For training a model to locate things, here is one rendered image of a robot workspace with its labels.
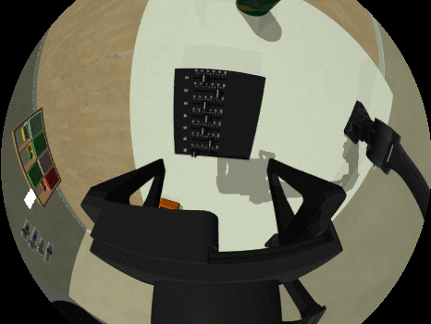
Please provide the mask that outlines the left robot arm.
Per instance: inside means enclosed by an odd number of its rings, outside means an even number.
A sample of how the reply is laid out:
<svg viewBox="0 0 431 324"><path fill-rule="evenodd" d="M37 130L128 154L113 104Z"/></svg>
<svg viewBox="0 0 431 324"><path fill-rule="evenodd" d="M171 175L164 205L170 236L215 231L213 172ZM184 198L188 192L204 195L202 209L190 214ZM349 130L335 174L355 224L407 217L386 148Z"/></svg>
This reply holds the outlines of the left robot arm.
<svg viewBox="0 0 431 324"><path fill-rule="evenodd" d="M279 246L278 233L274 234L265 247ZM306 291L299 279L283 284L294 304L300 311L301 319L295 321L282 321L282 324L317 324L324 315L326 307L320 306ZM300 321L300 322L299 322Z"/></svg>

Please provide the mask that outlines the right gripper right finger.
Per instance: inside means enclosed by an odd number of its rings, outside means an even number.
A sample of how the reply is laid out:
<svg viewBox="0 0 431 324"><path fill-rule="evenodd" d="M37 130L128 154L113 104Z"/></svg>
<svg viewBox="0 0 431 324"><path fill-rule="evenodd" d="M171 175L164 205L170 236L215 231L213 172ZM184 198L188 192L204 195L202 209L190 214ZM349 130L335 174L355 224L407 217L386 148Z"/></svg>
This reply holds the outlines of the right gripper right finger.
<svg viewBox="0 0 431 324"><path fill-rule="evenodd" d="M309 225L331 219L347 196L341 186L274 158L269 158L266 171L276 215L279 245L294 243ZM296 216L278 177L302 195L302 205Z"/></svg>

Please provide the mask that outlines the black lighting desk fader panel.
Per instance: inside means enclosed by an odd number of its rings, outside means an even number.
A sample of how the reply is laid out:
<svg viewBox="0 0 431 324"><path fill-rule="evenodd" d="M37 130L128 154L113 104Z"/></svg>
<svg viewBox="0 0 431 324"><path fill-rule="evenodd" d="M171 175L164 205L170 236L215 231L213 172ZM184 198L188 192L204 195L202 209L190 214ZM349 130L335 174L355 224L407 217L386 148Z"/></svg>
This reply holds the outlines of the black lighting desk fader panel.
<svg viewBox="0 0 431 324"><path fill-rule="evenodd" d="M264 89L262 76L175 69L175 154L250 160Z"/></svg>

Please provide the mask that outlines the orange digital multimeter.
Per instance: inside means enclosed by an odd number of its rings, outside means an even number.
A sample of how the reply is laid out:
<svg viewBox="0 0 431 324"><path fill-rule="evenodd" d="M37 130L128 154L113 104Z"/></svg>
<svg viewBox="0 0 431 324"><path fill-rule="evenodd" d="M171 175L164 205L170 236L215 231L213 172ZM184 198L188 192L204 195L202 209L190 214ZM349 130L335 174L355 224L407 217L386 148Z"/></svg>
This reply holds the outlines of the orange digital multimeter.
<svg viewBox="0 0 431 324"><path fill-rule="evenodd" d="M159 208L179 209L179 203L161 198Z"/></svg>

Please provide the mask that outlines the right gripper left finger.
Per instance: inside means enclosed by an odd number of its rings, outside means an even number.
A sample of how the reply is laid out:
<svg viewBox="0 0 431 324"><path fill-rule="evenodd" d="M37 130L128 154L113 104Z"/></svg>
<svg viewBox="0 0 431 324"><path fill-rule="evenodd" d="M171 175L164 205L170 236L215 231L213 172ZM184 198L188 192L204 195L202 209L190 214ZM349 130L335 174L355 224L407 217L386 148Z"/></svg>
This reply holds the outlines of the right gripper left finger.
<svg viewBox="0 0 431 324"><path fill-rule="evenodd" d="M160 158L141 168L99 183L91 187L86 195L103 198L110 202L130 205L130 196L150 179L154 179L142 206L159 208L165 174L164 160Z"/></svg>

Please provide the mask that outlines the green and yellow drink can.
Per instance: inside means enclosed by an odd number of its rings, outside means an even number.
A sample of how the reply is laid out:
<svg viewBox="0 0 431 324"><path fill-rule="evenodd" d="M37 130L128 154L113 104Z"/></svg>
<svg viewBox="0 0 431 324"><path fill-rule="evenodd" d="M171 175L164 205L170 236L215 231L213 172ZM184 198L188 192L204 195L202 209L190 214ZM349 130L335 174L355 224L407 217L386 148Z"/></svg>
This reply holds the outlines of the green and yellow drink can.
<svg viewBox="0 0 431 324"><path fill-rule="evenodd" d="M237 8L250 16L261 17L270 11L280 0L236 0Z"/></svg>

